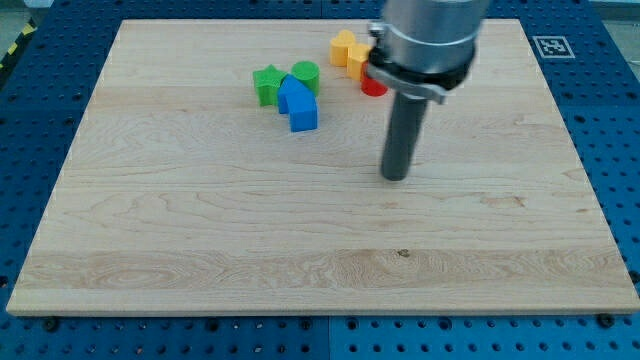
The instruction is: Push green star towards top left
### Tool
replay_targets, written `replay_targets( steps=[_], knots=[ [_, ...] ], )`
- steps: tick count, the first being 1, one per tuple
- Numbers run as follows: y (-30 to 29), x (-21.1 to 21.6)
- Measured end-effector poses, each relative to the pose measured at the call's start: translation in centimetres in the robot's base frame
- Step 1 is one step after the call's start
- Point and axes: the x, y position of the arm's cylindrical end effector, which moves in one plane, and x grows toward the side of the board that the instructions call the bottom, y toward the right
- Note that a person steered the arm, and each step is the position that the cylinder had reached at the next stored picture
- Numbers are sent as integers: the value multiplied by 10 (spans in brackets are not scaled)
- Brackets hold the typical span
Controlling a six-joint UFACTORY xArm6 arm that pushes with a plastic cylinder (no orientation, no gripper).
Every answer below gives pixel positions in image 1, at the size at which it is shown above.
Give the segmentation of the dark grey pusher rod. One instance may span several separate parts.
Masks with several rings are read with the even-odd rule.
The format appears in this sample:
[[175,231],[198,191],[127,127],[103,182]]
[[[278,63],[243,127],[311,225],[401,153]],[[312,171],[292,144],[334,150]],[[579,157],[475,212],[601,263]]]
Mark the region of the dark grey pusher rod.
[[425,98],[395,94],[381,162],[387,180],[401,181],[408,175],[427,107]]

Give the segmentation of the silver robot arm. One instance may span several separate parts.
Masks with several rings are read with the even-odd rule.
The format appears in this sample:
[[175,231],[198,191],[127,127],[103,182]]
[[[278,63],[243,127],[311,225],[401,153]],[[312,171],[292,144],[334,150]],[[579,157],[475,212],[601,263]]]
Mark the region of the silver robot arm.
[[406,178],[431,102],[464,82],[489,0],[387,0],[368,26],[375,44],[366,74],[395,91],[381,174]]

